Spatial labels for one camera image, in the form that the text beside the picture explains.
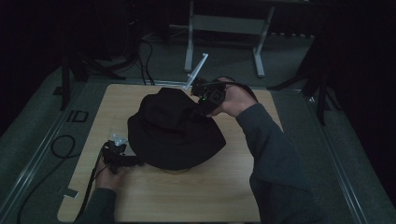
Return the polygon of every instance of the person's left hand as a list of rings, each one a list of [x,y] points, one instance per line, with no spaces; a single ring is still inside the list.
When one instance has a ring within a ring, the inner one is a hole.
[[[111,173],[110,168],[106,167],[103,157],[99,160],[96,168],[95,186],[97,189],[116,190],[120,186],[120,182],[129,171],[129,167],[120,167],[116,175]]]

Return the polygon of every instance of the black bucket hat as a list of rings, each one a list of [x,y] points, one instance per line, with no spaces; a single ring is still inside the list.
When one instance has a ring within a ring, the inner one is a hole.
[[[161,169],[183,170],[218,153],[224,136],[212,118],[194,113],[197,106],[179,89],[145,96],[128,119],[128,141],[136,156]]]

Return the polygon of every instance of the gray carpet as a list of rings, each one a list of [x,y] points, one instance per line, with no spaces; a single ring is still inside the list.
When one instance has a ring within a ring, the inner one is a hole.
[[[183,34],[177,34],[167,43],[159,41],[152,35],[146,39],[153,46],[153,53],[148,63],[152,77],[158,83],[187,80],[183,71],[186,50]],[[255,76],[248,43],[244,47],[228,44],[210,47],[214,45],[213,41],[197,39],[193,64],[198,63],[202,52],[207,52],[209,58],[200,77],[210,79],[226,75],[253,88],[265,88],[294,75],[311,41],[301,37],[287,39],[274,35],[267,38],[262,54],[266,71],[264,78]],[[141,47],[141,57],[146,60],[148,56],[149,45],[144,44]],[[125,83],[141,83],[140,69],[136,64],[118,73],[128,77]],[[60,112],[61,98],[52,95],[55,87],[61,84],[60,71],[45,80],[18,119],[0,139],[2,148],[7,149],[1,150],[0,157],[1,202],[7,198],[17,183],[23,168],[40,147],[48,130],[51,130],[53,121],[62,121],[54,136],[72,134],[76,138],[76,147],[72,154],[82,150],[106,86],[115,82],[107,77],[92,76],[88,83],[82,85],[81,91],[75,91],[78,92],[78,96],[74,98],[76,100],[72,102],[73,104],[66,111]],[[304,83],[297,83],[290,88],[300,89],[302,84]],[[79,90],[80,84],[73,82],[72,86],[74,90]],[[315,198],[328,213],[331,223],[395,223],[396,212],[376,179],[345,115],[335,109],[326,111],[326,127],[323,128],[318,125],[312,112],[315,104],[308,102],[297,91],[277,91],[273,95],[285,134],[299,148]],[[67,122],[65,118],[71,110],[88,112],[87,121]],[[67,139],[61,139],[54,145],[61,155],[65,155],[70,146],[70,141]],[[49,147],[46,147],[46,150],[45,159],[26,193],[31,192],[33,187],[61,161],[52,155]],[[339,162],[343,165],[342,171],[334,166],[334,153],[339,156]],[[66,160],[43,182],[25,205],[21,213],[21,223],[60,223],[56,214],[63,199],[63,190],[68,185],[77,161],[77,158]],[[347,176],[353,189],[352,193],[355,193],[361,207],[358,210],[363,212],[361,221],[358,221],[360,217],[354,212],[357,208],[352,207],[346,199],[351,192],[345,192],[340,174]],[[17,206],[7,223],[16,223],[19,209]]]

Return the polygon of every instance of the wooden table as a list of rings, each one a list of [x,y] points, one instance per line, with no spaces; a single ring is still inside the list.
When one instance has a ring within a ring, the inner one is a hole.
[[[108,86],[82,150],[69,188],[77,198],[64,197],[58,212],[73,221],[81,207],[92,167],[103,143],[113,133],[127,137],[127,119],[137,112],[147,94],[160,86],[113,84]],[[254,91],[280,126],[269,91]],[[245,136],[234,118],[215,117],[227,145],[210,160],[182,174],[168,174],[145,164],[133,168],[118,190],[116,220],[123,222],[253,222],[259,211],[248,179],[253,159]]]

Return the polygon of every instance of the person's hand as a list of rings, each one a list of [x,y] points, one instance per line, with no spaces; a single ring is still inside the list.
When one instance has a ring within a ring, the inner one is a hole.
[[[110,168],[106,167],[103,162],[103,157],[98,162],[98,167],[96,169],[95,186],[97,189],[112,189],[116,190],[122,178],[125,176],[129,168],[120,167],[116,175],[111,173]]]
[[[231,81],[227,77],[220,77],[219,80],[227,82]],[[207,116],[213,117],[221,112],[225,112],[236,118],[242,111],[255,104],[257,104],[257,101],[243,88],[235,85],[227,85],[223,103],[221,103],[218,108]]]

